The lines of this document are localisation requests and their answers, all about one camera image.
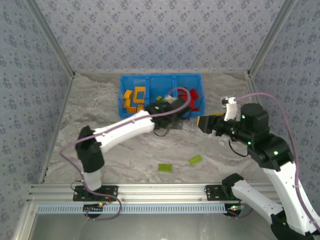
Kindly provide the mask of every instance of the blue floral wallpaper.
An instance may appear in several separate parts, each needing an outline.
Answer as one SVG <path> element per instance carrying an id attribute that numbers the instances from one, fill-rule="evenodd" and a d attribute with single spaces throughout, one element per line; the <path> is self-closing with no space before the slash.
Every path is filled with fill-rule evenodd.
<path id="1" fill-rule="evenodd" d="M 39 180 L 69 80 L 23 0 L 0 1 L 0 239 Z"/>
<path id="2" fill-rule="evenodd" d="M 37 0 L 72 68 L 247 70 L 283 0 Z"/>
<path id="3" fill-rule="evenodd" d="M 293 127 L 301 182 L 320 214 L 320 1 L 302 0 L 254 79 L 259 91 L 281 99 Z M 265 100 L 275 134 L 289 138 L 277 104 Z"/>

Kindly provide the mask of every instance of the gray marble surface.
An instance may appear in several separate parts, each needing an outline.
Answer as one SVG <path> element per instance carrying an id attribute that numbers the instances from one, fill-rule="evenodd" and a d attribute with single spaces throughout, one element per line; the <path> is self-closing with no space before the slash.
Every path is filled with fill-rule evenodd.
<path id="1" fill-rule="evenodd" d="M 59 150 L 75 141 L 82 127 L 101 128 L 120 120 L 117 99 L 120 73 L 77 74 L 69 95 L 63 122 L 48 166 L 45 183 L 70 183 L 80 179 L 76 170 L 59 156 Z M 202 73 L 206 113 L 221 112 L 223 96 L 248 93 L 243 73 Z M 246 148 L 234 143 L 245 154 Z M 66 155 L 81 167 L 74 148 Z M 201 155 L 202 162 L 191 166 L 188 159 Z M 195 121 L 183 123 L 166 137 L 146 133 L 129 139 L 104 154 L 103 183 L 203 183 L 221 182 L 239 173 L 248 182 L 268 179 L 249 157 L 239 157 L 228 146 L 228 138 L 204 134 Z M 172 164 L 172 172 L 159 172 L 158 164 Z"/>

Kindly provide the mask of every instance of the yellow lego brick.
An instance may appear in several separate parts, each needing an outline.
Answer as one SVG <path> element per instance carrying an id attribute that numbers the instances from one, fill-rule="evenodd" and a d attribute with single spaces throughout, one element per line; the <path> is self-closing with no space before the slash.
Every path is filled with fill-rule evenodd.
<path id="1" fill-rule="evenodd" d="M 132 97 L 132 91 L 131 90 L 127 90 L 125 91 L 125 94 L 124 94 L 124 99 L 131 99 Z"/>
<path id="2" fill-rule="evenodd" d="M 126 99 L 125 102 L 124 102 L 124 107 L 127 109 L 127 108 L 130 108 L 131 106 L 131 100 L 130 99 Z"/>
<path id="3" fill-rule="evenodd" d="M 137 108 L 135 106 L 130 106 L 127 108 L 129 114 L 134 114 L 137 112 Z"/>
<path id="4" fill-rule="evenodd" d="M 143 99 L 137 99 L 138 92 L 143 92 Z M 144 104 L 145 103 L 145 94 L 146 94 L 146 88 L 144 86 L 136 86 L 134 88 L 133 102 L 135 104 Z"/>
<path id="5" fill-rule="evenodd" d="M 139 111 L 141 111 L 141 110 L 143 110 L 144 109 L 144 105 L 138 105 L 138 109 L 137 109 L 137 112 L 139 112 Z"/>

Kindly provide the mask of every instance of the blue plastic bin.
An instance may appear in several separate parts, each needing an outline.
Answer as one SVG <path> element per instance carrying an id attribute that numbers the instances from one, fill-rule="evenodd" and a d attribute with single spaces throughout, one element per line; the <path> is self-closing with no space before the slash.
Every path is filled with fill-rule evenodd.
<path id="1" fill-rule="evenodd" d="M 193 111 L 191 114 L 186 113 L 184 117 L 197 117 L 205 114 L 205 94 L 202 85 L 201 74 L 150 74 L 150 75 L 123 75 L 120 80 L 119 96 L 118 96 L 118 111 L 121 118 L 127 118 L 134 113 L 128 113 L 124 108 L 124 94 L 126 90 L 132 90 L 134 93 L 135 87 L 145 87 L 144 106 L 149 103 L 156 102 L 156 98 L 161 96 L 164 98 L 167 93 L 175 87 L 186 87 L 189 91 L 195 89 L 198 94 L 198 99 L 195 101 L 194 107 L 199 111 Z M 178 97 L 178 91 L 171 94 L 173 97 Z M 131 106 L 138 107 L 131 99 Z"/>

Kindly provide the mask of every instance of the patterned wallpaper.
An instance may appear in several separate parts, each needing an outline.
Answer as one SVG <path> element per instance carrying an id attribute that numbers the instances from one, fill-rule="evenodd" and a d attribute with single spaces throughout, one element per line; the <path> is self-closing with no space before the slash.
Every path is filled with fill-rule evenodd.
<path id="1" fill-rule="evenodd" d="M 283 0 L 37 0 L 73 70 L 247 70 Z"/>
<path id="2" fill-rule="evenodd" d="M 320 214 L 320 2 L 298 1 L 254 77 L 259 91 L 281 99 L 293 127 L 301 182 Z M 280 110 L 265 100 L 273 131 L 289 137 Z"/>
<path id="3" fill-rule="evenodd" d="M 0 239 L 10 240 L 69 81 L 24 1 L 0 9 Z"/>

